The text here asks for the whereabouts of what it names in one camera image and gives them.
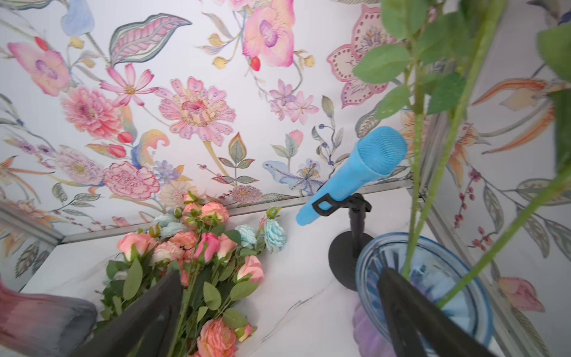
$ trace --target black object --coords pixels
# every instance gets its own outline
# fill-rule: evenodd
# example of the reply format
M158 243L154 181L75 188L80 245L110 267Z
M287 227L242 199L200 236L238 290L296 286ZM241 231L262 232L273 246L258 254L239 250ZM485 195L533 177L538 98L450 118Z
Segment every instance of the black object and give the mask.
M181 300L180 273L171 271L70 357L125 357L139 342L136 357L166 356Z
M331 207L323 210L319 205L327 202ZM371 212L371 204L363 195L353 194L343 201L335 201L329 194L325 194L312 204L313 209L321 216L329 216L339 208L349 209L351 231L343 232L331 242L329 247L329 267L335 278L347 289L357 291L355 282L355 268L357 259L363 247L372 241L373 237L363 233L365 230L366 212Z
M426 357L418 332L439 356L494 357L392 268L377 285L395 353Z

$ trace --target microphone stand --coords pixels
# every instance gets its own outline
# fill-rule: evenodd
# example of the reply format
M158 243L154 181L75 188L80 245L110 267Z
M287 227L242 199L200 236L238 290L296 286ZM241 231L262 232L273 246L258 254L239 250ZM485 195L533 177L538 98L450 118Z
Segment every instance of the microphone stand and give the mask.
M319 205L327 202L331 206L324 210ZM331 242L329 247L329 267L335 278L347 289L357 291L355 281L355 269L357 259L363 247L369 243L373 237L363 233L365 230L366 212L371 212L371 204L367 202L363 195L353 194L343 201L336 201L329 194L313 202L313 209L321 216L329 216L339 208L349 209L349 220L351 221L351 231L343 232Z

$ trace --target blue microphone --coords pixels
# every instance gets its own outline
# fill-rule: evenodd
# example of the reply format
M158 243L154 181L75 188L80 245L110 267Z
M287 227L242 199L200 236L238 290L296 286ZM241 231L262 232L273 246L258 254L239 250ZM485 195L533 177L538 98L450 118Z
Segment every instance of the blue microphone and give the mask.
M347 162L307 202L296 216L300 226L315 221L320 215L313 209L313 202L325 194L336 201L343 201L362 185L387 177L407 156L407 142L398 131L381 126L359 140ZM323 210L331 208L327 202L319 205Z

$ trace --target white marble surface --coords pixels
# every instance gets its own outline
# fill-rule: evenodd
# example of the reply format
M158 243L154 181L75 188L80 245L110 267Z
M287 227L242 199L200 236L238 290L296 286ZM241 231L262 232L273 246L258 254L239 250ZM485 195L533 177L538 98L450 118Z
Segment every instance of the white marble surface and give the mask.
M365 221L366 233L375 237L408 231L411 197L406 189L376 192L365 198L373 206ZM266 279L235 306L258 327L251 338L238 345L237 357L359 356L351 325L359 297L335 280L328 265L329 244L349 230L347 210L339 209L300 227L295 222L299 208L282 209L279 222L288 243L278 254L264 253L260 260ZM261 217L261 213L235 216L228 226L257 226ZM422 235L434 239L427 227ZM117 255L115 246L120 238L58 246L22 292L73 296L100 306L95 290L103 288L106 262ZM500 354L495 341L492 351Z

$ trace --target artificial flower bouquet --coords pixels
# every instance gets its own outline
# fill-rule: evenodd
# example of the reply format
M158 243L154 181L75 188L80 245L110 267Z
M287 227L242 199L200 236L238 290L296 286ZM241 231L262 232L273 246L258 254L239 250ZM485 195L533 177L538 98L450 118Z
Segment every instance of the artificial flower bouquet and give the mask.
M248 225L226 230L228 210L206 203L192 192L185 207L156 217L148 230L127 234L117 244L123 260L107 264L109 282L101 292L100 331L154 286L168 270L179 270L185 286L169 357L231 357L236 340L254 331L232 308L264 279L258 259L264 249L279 251L286 234L275 220L280 208L266 211L258 229Z

